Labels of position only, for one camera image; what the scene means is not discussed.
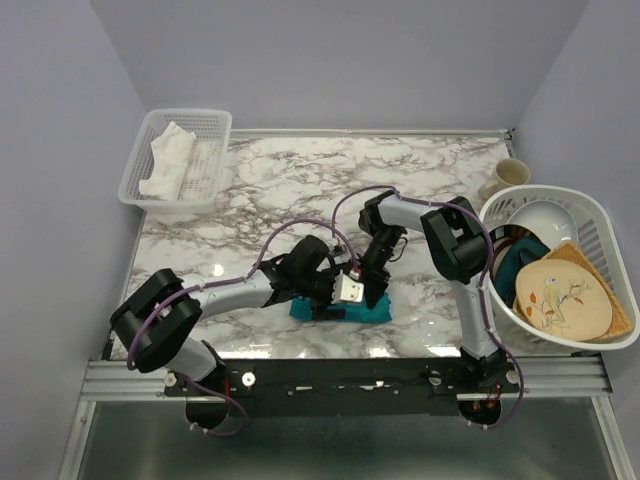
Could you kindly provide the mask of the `woven wicker tray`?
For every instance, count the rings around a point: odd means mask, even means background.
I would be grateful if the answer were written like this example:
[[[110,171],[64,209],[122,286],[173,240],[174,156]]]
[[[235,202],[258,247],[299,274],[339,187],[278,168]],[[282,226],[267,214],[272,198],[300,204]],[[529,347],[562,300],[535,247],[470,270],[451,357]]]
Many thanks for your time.
[[[549,253],[547,253],[543,257],[543,259],[566,260],[574,263],[590,272],[604,288],[611,303],[612,320],[608,330],[600,337],[596,337],[595,341],[614,341],[615,339],[632,332],[632,322],[629,319],[626,311],[622,307],[620,301],[614,294],[614,291],[609,286],[604,276],[597,270],[596,266],[585,256],[585,254],[576,244],[571,241],[563,242],[559,246],[551,250]]]

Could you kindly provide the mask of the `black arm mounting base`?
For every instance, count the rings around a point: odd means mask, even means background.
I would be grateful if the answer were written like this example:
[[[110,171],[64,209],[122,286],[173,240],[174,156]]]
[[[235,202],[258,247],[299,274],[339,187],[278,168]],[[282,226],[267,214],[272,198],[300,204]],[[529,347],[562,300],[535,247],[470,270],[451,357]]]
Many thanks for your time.
[[[502,352],[437,358],[222,361],[205,376],[171,366],[164,393],[185,403],[191,429],[234,435],[259,418],[463,416],[490,428],[501,398],[521,396],[519,364]]]

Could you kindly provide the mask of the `dark teal dish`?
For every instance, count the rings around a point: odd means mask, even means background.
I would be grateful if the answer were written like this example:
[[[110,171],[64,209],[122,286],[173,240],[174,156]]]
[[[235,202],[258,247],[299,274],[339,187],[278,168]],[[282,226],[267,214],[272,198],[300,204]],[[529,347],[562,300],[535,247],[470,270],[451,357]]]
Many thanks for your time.
[[[540,260],[550,248],[525,227],[506,224],[490,232],[494,257],[491,280],[500,299],[512,307],[516,297],[516,277],[529,263]]]

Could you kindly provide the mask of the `white perforated plastic basket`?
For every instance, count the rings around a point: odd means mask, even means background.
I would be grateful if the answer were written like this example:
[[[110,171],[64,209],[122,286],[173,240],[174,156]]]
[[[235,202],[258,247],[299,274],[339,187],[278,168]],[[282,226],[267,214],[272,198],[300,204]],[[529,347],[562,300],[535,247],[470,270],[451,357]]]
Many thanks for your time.
[[[151,143],[170,124],[195,135],[184,180],[174,201],[143,195],[139,182],[152,174],[155,159]],[[223,110],[164,108],[150,111],[143,119],[118,189],[121,203],[149,213],[201,214],[214,209],[228,165],[227,149],[232,116]]]

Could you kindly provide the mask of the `white ceramic bowl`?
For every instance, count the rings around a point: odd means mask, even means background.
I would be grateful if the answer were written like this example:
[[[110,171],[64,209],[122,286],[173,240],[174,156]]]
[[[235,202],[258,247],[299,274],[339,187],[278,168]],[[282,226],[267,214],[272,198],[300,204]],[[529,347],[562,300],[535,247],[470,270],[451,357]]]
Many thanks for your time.
[[[578,227],[567,209],[549,200],[536,200],[519,208],[508,220],[532,232],[550,250],[578,243]]]

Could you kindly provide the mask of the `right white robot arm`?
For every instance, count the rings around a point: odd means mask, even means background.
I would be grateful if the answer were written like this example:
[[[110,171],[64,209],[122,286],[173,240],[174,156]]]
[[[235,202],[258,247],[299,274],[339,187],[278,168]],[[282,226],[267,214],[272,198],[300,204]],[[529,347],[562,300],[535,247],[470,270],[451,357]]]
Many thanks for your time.
[[[358,226],[371,236],[359,259],[366,306],[373,308],[386,292],[386,265],[402,235],[409,230],[422,233],[432,264],[454,292],[462,331],[461,382],[474,392],[495,384],[508,360],[484,291],[493,255],[491,238],[471,203],[462,196],[429,203],[388,191],[365,203]]]

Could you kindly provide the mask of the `aluminium frame rail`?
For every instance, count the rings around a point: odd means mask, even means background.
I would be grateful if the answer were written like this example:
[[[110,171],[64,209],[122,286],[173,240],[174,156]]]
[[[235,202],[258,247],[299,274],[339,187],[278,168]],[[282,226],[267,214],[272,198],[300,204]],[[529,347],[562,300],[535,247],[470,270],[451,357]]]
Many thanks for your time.
[[[590,398],[612,393],[599,356],[521,357],[527,398]],[[123,361],[91,361],[80,391],[82,402],[162,401],[166,372],[140,374],[126,369]]]

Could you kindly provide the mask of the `beige bird plate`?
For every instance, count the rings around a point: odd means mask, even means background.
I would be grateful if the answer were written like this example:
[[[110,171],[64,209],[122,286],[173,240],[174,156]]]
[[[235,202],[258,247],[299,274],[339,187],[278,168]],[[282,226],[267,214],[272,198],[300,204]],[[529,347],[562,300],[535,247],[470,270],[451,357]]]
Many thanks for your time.
[[[533,327],[564,340],[594,340],[608,331],[613,318],[601,283],[567,260],[538,260],[523,267],[515,294],[515,305]]]

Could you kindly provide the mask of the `cream ceramic mug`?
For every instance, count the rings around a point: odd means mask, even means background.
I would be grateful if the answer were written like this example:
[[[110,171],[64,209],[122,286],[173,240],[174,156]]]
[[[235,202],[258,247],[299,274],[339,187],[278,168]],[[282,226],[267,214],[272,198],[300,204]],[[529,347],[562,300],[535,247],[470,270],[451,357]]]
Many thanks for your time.
[[[495,193],[510,188],[527,184],[531,179],[531,171],[528,166],[515,158],[500,160],[488,180],[478,189],[481,200],[486,201]]]

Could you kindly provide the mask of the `white crumpled cloth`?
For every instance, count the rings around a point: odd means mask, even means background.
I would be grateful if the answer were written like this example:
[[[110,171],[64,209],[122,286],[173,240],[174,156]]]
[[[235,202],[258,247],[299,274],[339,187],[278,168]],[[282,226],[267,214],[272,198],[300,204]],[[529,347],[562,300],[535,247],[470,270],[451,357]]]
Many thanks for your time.
[[[193,132],[171,121],[150,143],[154,165],[151,176],[139,181],[143,196],[162,201],[178,199],[196,139]]]

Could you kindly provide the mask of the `teal t shirt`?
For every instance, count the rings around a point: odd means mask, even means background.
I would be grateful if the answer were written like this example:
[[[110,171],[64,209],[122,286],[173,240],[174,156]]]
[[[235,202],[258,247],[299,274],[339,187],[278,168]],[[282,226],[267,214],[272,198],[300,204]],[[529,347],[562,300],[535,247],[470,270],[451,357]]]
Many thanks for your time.
[[[308,298],[297,297],[291,302],[289,316],[302,322],[337,321],[347,323],[384,324],[392,320],[391,299],[384,293],[373,309],[365,302],[357,305],[341,303],[326,309],[313,308]]]

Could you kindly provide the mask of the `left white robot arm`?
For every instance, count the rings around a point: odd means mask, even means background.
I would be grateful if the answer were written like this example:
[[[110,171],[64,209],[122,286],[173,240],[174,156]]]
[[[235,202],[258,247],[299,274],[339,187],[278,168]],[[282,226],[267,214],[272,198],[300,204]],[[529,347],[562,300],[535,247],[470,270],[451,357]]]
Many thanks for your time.
[[[297,297],[327,307],[338,276],[349,267],[348,262],[336,262],[322,240],[308,235],[290,252],[257,263],[247,279],[221,278],[185,287],[165,268],[115,310],[110,325],[128,352],[129,369],[150,373],[166,368],[187,376],[197,393],[209,395],[221,385],[221,359],[211,346],[190,337],[199,320]]]

